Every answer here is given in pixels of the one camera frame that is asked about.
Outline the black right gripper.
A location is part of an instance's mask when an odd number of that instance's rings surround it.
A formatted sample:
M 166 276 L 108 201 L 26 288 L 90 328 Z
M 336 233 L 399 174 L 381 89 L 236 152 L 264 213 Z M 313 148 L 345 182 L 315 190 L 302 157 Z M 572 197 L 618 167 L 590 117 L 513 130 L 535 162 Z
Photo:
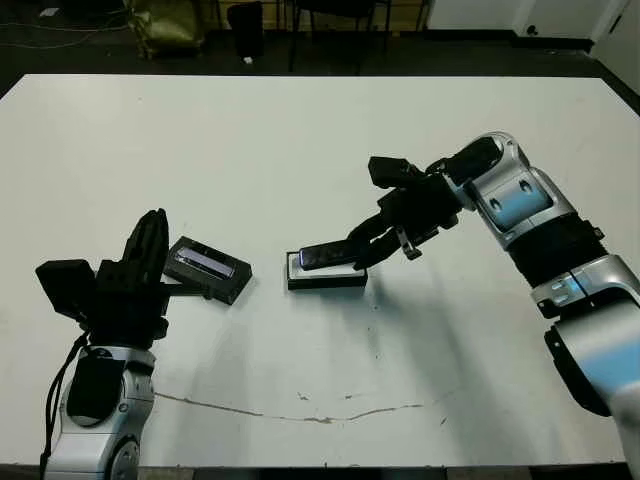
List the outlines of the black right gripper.
M 356 226 L 347 239 L 359 242 L 355 269 L 367 269 L 401 250 L 409 260 L 440 228 L 457 223 L 459 200 L 445 177 L 427 175 L 416 184 L 394 188 L 379 201 L 380 212 Z

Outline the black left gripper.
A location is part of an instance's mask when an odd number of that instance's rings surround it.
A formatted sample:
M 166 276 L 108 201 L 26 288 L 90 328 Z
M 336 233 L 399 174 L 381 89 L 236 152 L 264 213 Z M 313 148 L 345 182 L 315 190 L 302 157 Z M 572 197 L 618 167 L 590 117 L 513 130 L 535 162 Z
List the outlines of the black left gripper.
M 193 282 L 162 281 L 168 249 L 168 221 L 159 208 L 138 220 L 121 261 L 101 262 L 87 313 L 93 344 L 149 348 L 167 334 L 171 298 L 208 295 Z

